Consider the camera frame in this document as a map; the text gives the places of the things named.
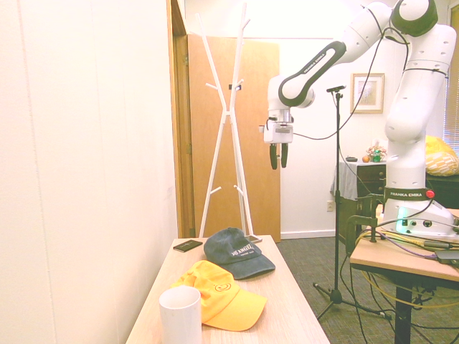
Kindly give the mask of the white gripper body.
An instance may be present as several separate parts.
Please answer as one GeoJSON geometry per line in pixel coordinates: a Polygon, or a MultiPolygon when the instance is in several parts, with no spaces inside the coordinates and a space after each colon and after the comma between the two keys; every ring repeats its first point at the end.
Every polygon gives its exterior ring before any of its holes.
{"type": "Polygon", "coordinates": [[[293,126],[289,123],[267,121],[264,127],[265,143],[292,143],[293,126]]]}

